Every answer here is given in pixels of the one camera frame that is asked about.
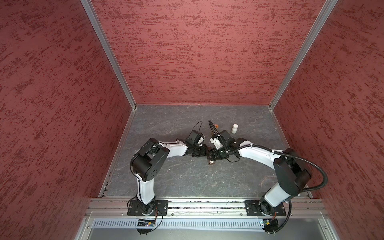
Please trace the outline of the white pill bottle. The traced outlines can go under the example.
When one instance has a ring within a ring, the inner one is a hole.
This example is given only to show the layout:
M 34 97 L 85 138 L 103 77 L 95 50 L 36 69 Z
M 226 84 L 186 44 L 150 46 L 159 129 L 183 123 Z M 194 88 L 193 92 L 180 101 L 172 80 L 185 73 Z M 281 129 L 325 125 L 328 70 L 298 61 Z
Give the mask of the white pill bottle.
M 238 126 L 237 124 L 234 124 L 233 127 L 232 127 L 232 130 L 231 130 L 231 133 L 232 133 L 232 134 L 236 134 L 237 131 L 238 131 L 238 127 L 239 127 L 239 126 Z

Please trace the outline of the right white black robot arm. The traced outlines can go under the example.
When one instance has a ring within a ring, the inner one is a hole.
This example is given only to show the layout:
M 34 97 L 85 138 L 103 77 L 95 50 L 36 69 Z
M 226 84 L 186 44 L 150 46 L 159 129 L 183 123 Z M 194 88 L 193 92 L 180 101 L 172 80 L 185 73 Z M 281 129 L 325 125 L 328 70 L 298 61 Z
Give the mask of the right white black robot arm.
M 210 150 L 211 161 L 234 155 L 238 159 L 254 160 L 275 171 L 277 183 L 259 202 L 259 211 L 265 216 L 273 215 L 282 202 L 298 196 L 312 178 L 306 163 L 299 160 L 292 149 L 273 150 L 243 138 L 234 139 L 226 130 L 217 136 L 212 135 L 210 142 L 215 146 Z

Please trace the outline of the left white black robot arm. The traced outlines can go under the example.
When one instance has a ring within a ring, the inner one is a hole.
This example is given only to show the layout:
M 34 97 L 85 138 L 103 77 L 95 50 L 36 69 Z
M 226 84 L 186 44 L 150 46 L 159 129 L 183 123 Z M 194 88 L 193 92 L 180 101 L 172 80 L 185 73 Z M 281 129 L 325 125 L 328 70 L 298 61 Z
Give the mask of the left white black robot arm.
M 208 147 L 204 140 L 204 134 L 196 130 L 192 130 L 186 139 L 174 142 L 161 142 L 150 138 L 134 154 L 130 170 L 137 179 L 136 201 L 142 214 L 148 216 L 156 210 L 154 180 L 166 159 L 183 156 L 205 157 Z

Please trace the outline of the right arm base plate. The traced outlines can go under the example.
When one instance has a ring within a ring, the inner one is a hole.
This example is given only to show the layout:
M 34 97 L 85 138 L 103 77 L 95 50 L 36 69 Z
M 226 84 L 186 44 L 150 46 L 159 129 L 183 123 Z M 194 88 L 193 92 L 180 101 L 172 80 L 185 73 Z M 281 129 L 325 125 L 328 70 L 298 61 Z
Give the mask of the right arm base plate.
M 276 207 L 270 206 L 265 201 L 259 200 L 247 200 L 245 203 L 245 210 L 247 212 L 247 216 L 257 216 L 257 217 L 282 217 L 286 216 L 286 210 L 283 203 L 280 203 Z

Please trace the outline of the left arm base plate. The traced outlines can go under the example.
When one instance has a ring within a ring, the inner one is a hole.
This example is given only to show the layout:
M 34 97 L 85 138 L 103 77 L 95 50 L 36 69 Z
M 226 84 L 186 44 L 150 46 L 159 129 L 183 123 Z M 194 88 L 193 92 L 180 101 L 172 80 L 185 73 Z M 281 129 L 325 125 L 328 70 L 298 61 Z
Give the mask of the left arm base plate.
M 148 205 L 144 205 L 140 200 L 133 199 L 127 204 L 128 216 L 166 216 L 169 201 L 153 200 Z

